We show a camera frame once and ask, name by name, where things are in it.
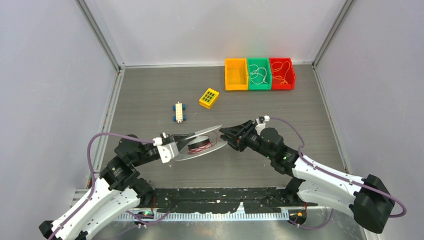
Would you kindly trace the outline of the grey cable spool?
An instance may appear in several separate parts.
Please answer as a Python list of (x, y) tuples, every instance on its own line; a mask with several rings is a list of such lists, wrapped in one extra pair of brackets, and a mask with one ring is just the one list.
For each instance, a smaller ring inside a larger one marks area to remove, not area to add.
[(208, 127), (195, 132), (194, 138), (185, 146), (178, 147), (179, 155), (175, 161), (186, 161), (217, 151), (227, 145), (221, 140), (218, 130), (222, 125)]

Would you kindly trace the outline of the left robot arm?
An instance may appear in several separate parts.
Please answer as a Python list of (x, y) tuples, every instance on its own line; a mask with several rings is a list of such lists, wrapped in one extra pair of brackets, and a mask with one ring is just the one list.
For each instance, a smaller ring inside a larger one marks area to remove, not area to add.
[[(91, 148), (100, 136), (119, 137), (112, 158), (99, 176), (95, 176)], [(168, 163), (195, 137), (188, 134), (161, 134), (152, 140), (141, 140), (136, 135), (98, 133), (87, 146), (88, 167), (92, 185), (66, 213), (56, 220), (45, 220), (39, 225), (47, 240), (91, 240), (110, 222), (124, 212), (138, 206), (148, 207), (154, 199), (153, 187), (136, 170), (156, 160)]]

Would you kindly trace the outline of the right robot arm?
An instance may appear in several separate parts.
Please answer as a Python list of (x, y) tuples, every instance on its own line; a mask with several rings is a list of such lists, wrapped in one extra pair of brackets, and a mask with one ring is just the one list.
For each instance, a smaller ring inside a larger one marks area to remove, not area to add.
[(250, 148), (269, 159), (278, 173), (292, 178), (285, 192), (291, 205), (305, 202), (325, 206), (352, 217), (370, 232), (383, 232), (395, 201), (379, 177), (351, 175), (311, 159), (286, 145), (283, 136), (267, 127), (262, 117), (222, 127), (219, 132), (234, 150)]

